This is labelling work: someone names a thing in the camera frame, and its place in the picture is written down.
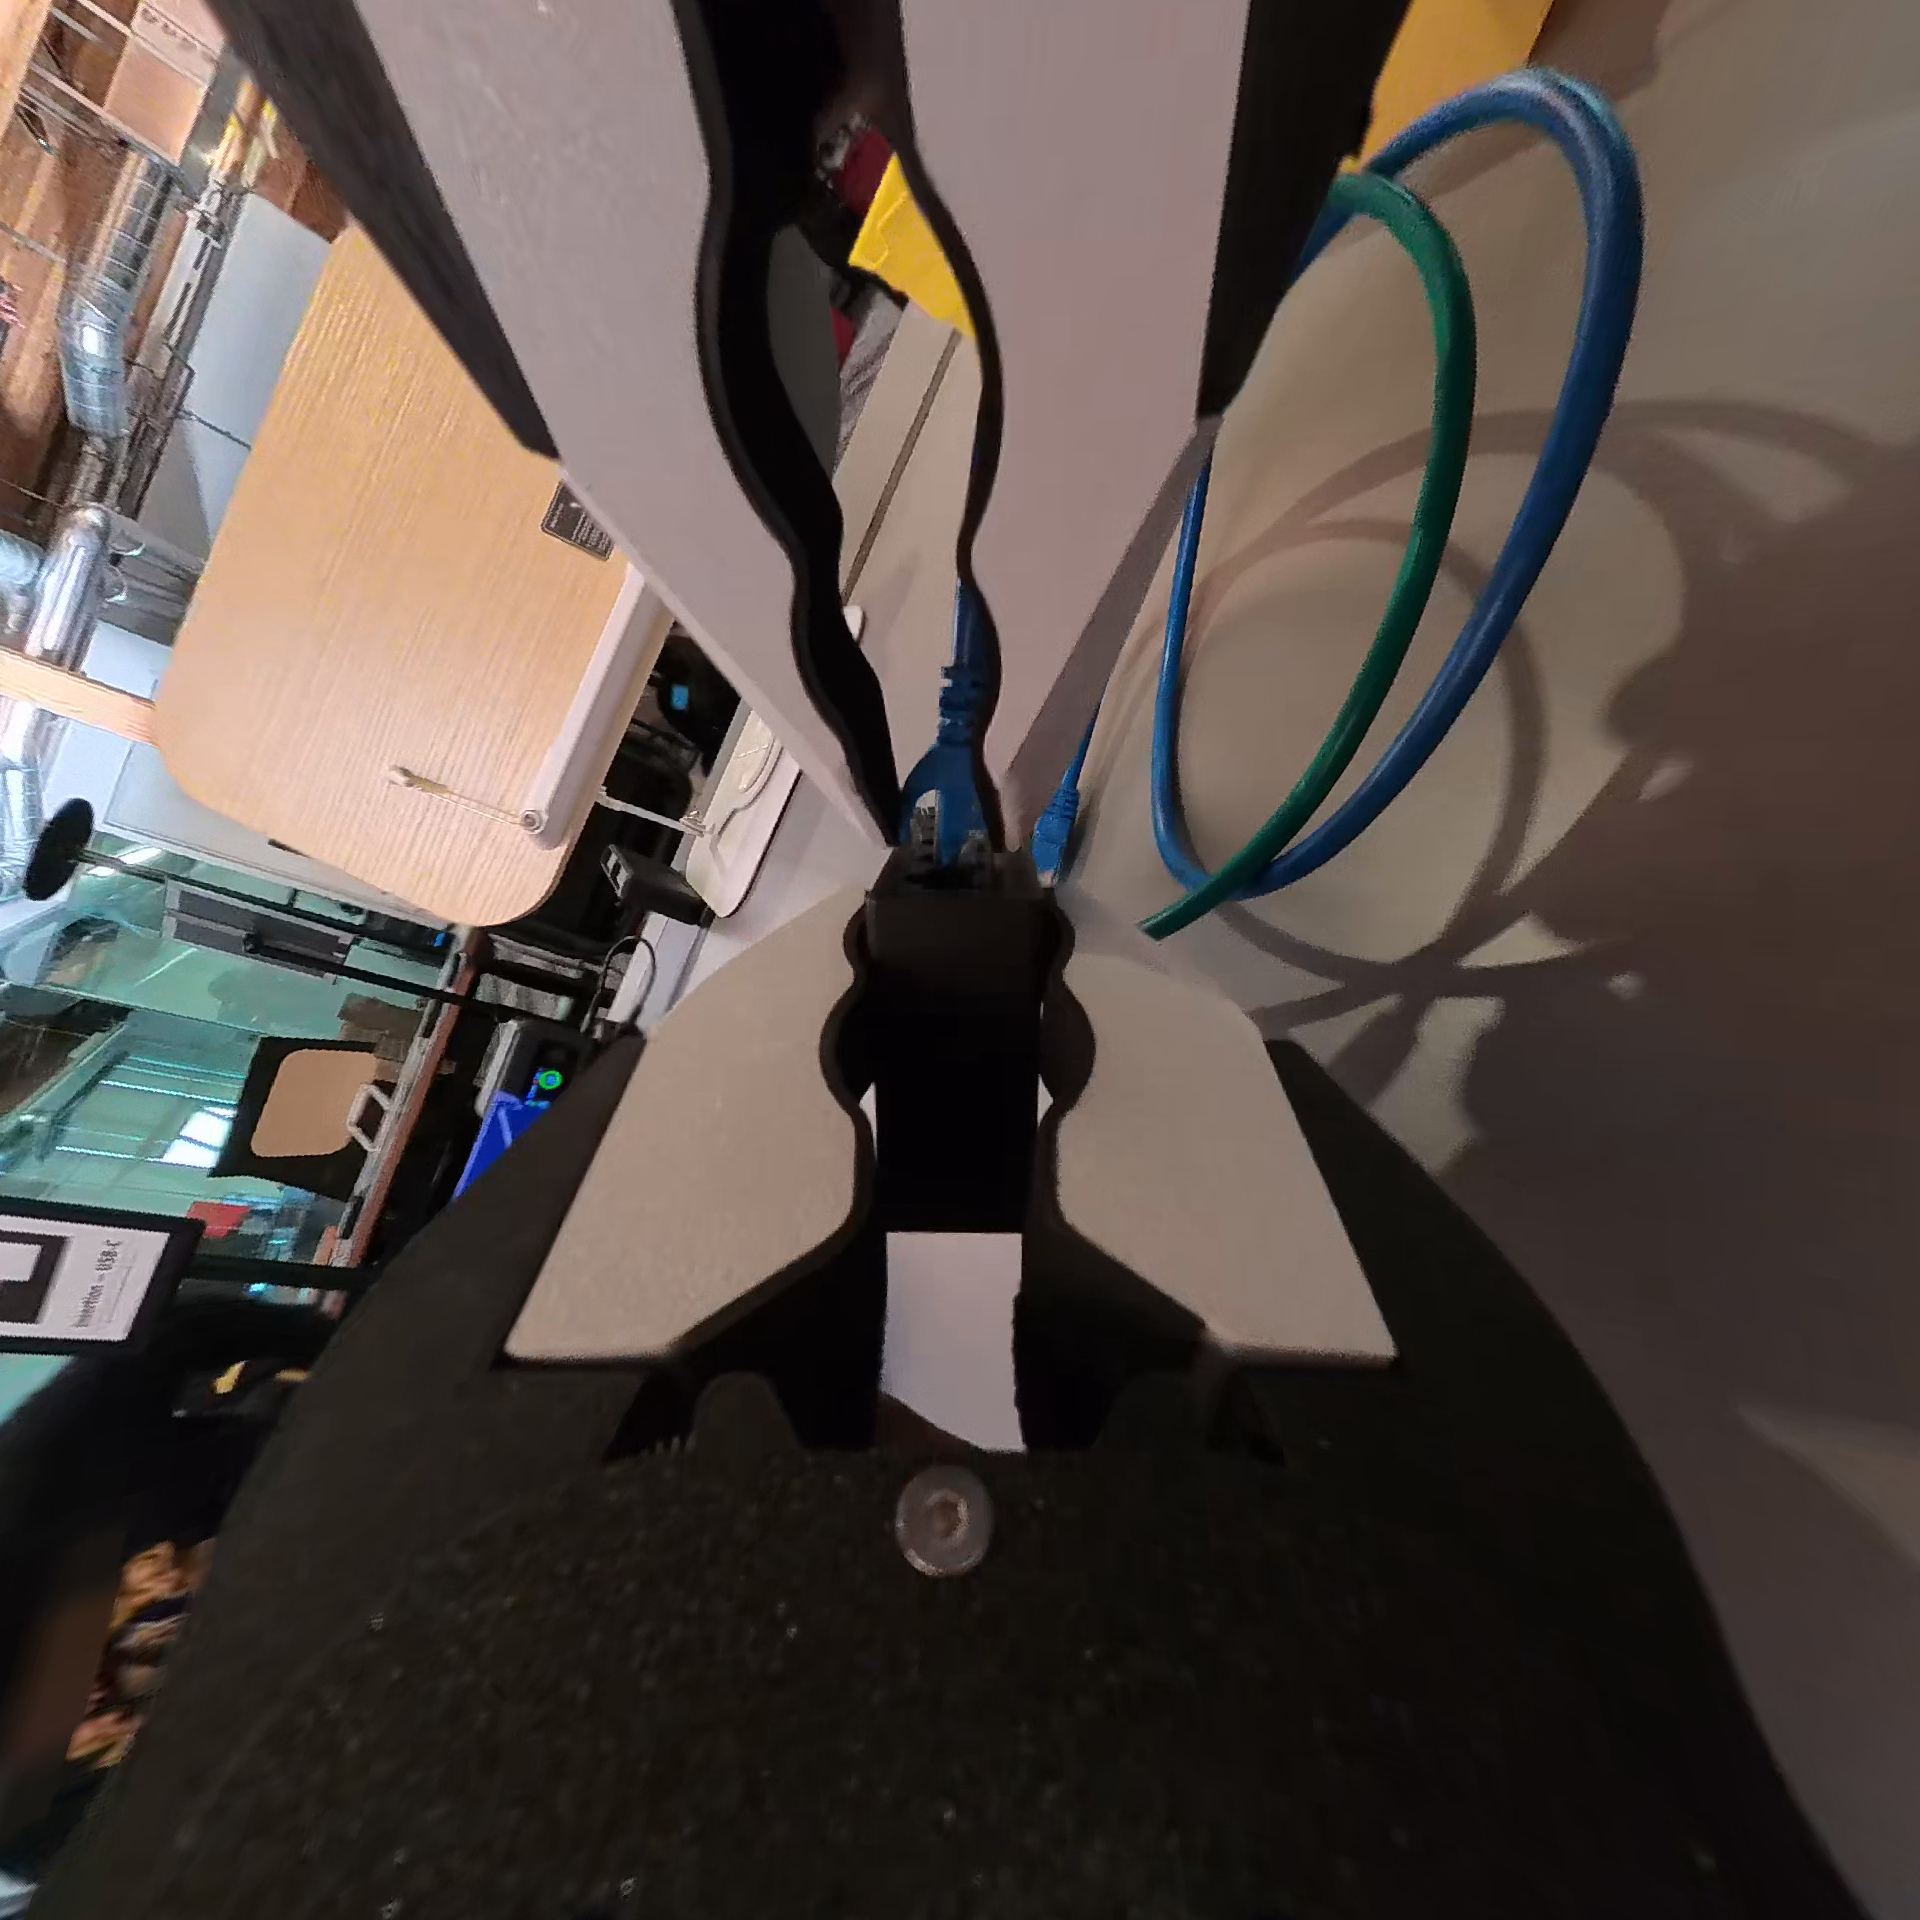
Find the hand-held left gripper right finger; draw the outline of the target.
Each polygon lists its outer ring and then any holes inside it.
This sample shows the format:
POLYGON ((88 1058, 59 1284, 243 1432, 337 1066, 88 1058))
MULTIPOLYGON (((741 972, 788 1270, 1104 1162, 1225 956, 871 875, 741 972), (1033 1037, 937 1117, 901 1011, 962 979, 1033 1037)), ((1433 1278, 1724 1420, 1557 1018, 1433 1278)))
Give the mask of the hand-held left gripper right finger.
POLYGON ((1261 1027, 1102 907, 1063 910, 1020 1236, 1018 1423, 1091 1448, 1147 1381, 1399 1361, 1261 1027))

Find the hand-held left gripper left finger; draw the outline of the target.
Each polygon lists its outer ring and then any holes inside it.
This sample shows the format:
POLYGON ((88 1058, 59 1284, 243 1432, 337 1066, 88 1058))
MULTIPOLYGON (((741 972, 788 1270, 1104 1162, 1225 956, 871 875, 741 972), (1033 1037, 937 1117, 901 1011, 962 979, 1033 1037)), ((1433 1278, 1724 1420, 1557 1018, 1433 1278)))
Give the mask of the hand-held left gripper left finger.
POLYGON ((802 1444, 873 1447, 874 1138, 833 1051, 861 908, 786 921, 649 1034, 505 1357, 637 1364, 687 1401, 757 1377, 802 1444))

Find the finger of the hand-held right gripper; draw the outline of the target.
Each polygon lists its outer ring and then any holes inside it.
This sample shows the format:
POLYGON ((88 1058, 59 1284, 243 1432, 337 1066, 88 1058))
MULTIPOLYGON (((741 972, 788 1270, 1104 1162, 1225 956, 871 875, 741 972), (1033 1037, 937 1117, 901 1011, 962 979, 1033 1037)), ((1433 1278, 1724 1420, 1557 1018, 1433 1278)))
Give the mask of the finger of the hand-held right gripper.
POLYGON ((361 5, 564 476, 871 844, 901 776, 773 277, 837 45, 815 5, 361 5))
POLYGON ((1250 7, 833 5, 980 362, 959 547, 999 651, 982 774, 1055 788, 1211 452, 1198 383, 1250 7))

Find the black network switch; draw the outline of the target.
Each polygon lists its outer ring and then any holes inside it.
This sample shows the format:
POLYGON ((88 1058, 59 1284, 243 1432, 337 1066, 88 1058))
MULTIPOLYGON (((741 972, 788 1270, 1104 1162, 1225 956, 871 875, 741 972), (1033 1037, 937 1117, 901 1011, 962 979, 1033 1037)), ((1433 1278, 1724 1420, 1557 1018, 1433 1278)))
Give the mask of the black network switch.
POLYGON ((862 925, 888 1235, 1017 1235, 1038 1164, 1045 1001, 1069 925, 1027 855, 901 849, 862 925))

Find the yellow storage bin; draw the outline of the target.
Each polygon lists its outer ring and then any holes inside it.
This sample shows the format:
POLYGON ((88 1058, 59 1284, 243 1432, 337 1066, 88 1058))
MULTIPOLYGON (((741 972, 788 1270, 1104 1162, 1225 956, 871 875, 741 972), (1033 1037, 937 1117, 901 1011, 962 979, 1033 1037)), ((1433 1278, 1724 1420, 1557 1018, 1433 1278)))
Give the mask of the yellow storage bin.
MULTIPOLYGON (((1378 157, 1437 106, 1525 67, 1552 9, 1552 3, 1408 5, 1374 88, 1358 157, 1378 157)), ((855 134, 831 184, 857 222, 849 269, 972 341, 977 332, 957 272, 877 126, 855 134)))

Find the wooden panel on white arm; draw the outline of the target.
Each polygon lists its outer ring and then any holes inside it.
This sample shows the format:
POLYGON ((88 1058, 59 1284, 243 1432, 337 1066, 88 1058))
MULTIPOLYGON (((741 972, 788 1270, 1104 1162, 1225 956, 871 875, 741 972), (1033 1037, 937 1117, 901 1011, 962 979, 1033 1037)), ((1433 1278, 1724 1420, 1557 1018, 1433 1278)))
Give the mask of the wooden panel on white arm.
POLYGON ((671 623, 544 528, 562 480, 350 227, 156 688, 170 779, 428 919, 541 908, 671 623))

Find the black power station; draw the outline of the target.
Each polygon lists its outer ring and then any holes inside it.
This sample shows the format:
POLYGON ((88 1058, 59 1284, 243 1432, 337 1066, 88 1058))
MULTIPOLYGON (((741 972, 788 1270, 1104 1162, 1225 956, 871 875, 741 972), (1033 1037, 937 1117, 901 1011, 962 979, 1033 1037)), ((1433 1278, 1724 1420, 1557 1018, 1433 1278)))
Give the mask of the black power station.
POLYGON ((499 1022, 475 1080, 476 1119, 484 1120, 501 1099, 536 1109, 553 1104, 591 1051, 589 1037, 561 1020, 499 1022))

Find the fiducial marker sign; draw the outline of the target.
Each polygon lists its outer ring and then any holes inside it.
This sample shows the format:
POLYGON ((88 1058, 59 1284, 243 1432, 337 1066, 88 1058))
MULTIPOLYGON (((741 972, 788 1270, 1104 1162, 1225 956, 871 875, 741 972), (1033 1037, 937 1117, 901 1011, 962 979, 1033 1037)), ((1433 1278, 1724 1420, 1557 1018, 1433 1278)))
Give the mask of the fiducial marker sign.
POLYGON ((2 1202, 2 1352, 139 1350, 202 1245, 194 1216, 2 1202))

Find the silver ventilation duct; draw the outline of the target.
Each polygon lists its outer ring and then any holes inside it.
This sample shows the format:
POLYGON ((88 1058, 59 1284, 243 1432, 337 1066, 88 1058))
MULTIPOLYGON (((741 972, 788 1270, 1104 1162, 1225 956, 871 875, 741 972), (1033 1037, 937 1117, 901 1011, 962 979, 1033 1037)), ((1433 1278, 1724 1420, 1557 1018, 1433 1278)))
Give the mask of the silver ventilation duct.
POLYGON ((56 346, 75 461, 49 536, 4 532, 4 647, 30 658, 81 664, 109 610, 133 610, 170 641, 204 573, 200 557, 122 507, 134 451, 133 325, 176 196, 164 161, 128 154, 63 283, 56 346))

